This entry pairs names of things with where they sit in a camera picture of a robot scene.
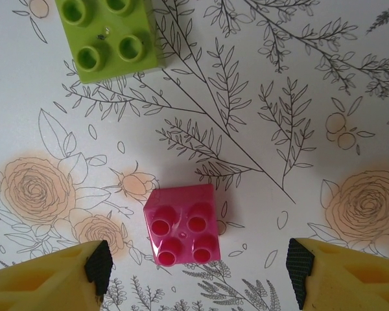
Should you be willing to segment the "floral printed table cover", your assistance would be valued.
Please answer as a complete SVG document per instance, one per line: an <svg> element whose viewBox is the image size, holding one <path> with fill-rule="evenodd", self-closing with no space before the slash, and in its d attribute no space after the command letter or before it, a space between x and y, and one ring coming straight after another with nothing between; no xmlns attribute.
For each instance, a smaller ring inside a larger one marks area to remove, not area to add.
<svg viewBox="0 0 389 311"><path fill-rule="evenodd" d="M106 240L101 311L299 311L291 238L389 259L389 0L152 0L165 66L80 81L55 0L0 0L0 270ZM154 261L212 184L220 260Z"/></svg>

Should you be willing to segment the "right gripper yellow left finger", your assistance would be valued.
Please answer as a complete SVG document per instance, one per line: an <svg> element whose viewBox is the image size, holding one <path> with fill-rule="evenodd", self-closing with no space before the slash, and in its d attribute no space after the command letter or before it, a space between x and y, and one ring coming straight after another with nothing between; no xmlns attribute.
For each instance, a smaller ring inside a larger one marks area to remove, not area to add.
<svg viewBox="0 0 389 311"><path fill-rule="evenodd" d="M3 268L0 311L100 311L112 266L97 240Z"/></svg>

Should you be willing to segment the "lime green long lego brick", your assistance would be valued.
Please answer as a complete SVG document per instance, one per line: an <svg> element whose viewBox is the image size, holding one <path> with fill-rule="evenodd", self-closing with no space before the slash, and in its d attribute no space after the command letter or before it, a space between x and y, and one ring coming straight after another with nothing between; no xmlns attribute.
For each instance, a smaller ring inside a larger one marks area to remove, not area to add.
<svg viewBox="0 0 389 311"><path fill-rule="evenodd" d="M165 66L152 0L55 0L84 84Z"/></svg>

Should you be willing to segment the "magenta square lego brick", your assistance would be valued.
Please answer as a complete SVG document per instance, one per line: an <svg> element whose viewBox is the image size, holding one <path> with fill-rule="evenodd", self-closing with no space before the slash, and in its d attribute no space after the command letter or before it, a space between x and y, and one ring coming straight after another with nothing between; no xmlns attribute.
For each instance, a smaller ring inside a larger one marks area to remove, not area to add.
<svg viewBox="0 0 389 311"><path fill-rule="evenodd" d="M143 212L157 265L221 259L212 184L153 190Z"/></svg>

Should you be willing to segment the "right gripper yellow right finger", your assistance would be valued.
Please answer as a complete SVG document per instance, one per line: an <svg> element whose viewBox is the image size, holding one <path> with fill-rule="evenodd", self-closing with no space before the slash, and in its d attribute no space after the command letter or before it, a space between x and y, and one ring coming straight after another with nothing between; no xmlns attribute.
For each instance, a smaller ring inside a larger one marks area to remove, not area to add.
<svg viewBox="0 0 389 311"><path fill-rule="evenodd" d="M292 238L287 271L300 311L389 311L389 259Z"/></svg>

